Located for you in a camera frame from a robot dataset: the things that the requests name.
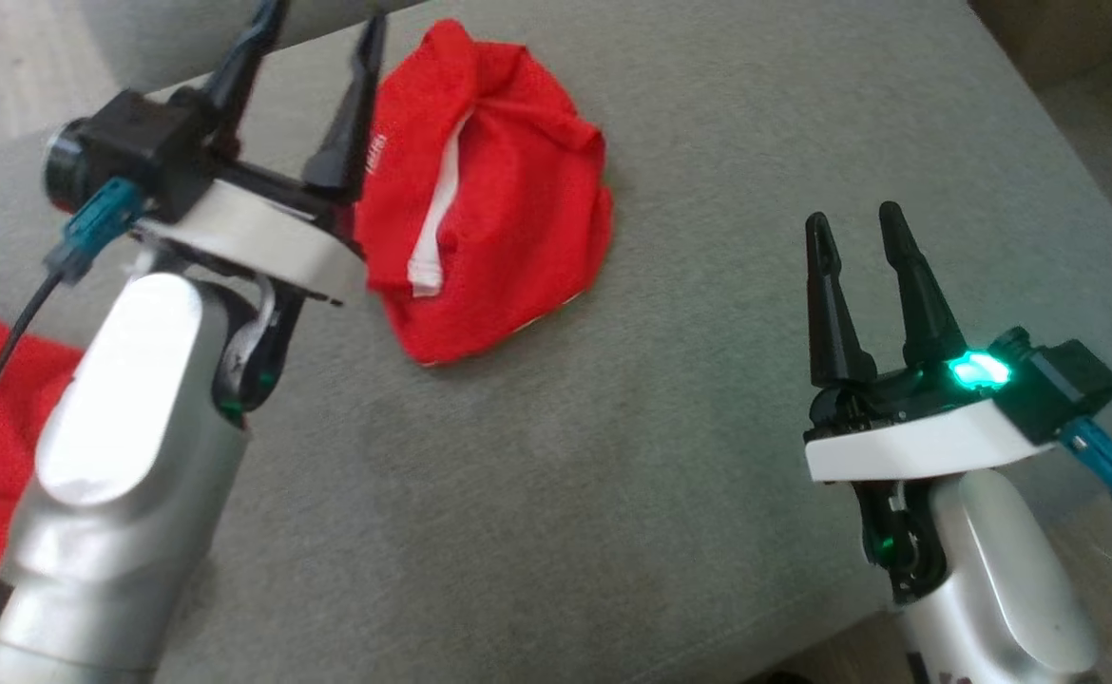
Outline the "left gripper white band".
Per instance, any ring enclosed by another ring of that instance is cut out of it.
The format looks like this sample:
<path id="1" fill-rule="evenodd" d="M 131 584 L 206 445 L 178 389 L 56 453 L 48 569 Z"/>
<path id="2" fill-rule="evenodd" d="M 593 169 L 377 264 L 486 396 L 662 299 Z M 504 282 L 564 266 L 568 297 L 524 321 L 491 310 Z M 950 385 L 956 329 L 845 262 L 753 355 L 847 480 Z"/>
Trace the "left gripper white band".
<path id="1" fill-rule="evenodd" d="M 205 131 L 224 159 L 240 152 L 240 121 L 290 7 L 290 1 L 261 1 L 203 83 Z M 361 198 L 387 34 L 387 13 L 374 12 L 349 61 L 351 81 L 316 153 L 304 165 L 304 185 L 327 200 Z M 335 306 L 349 303 L 359 290 L 359 259 L 351 247 L 300 214 L 222 180 L 214 181 L 182 219 L 147 217 L 140 228 L 183 259 L 224 276 L 265 276 Z"/>

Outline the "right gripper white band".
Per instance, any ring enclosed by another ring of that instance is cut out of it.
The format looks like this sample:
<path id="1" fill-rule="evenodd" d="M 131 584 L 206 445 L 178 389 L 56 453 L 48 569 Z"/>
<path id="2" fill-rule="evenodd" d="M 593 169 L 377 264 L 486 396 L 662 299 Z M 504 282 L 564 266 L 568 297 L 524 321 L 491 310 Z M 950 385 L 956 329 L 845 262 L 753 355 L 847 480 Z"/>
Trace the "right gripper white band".
<path id="1" fill-rule="evenodd" d="M 878 230 L 898 281 L 905 364 L 946 364 L 876 377 L 842 291 L 830 221 L 826 214 L 812 214 L 805 220 L 805 293 L 811 384 L 822 390 L 811 403 L 812 427 L 803 439 L 813 480 L 921 480 L 1046 452 L 1056 432 L 1033 436 L 997 406 L 1000 393 L 1015 386 L 1007 364 L 961 356 L 969 341 L 894 200 L 878 206 Z"/>

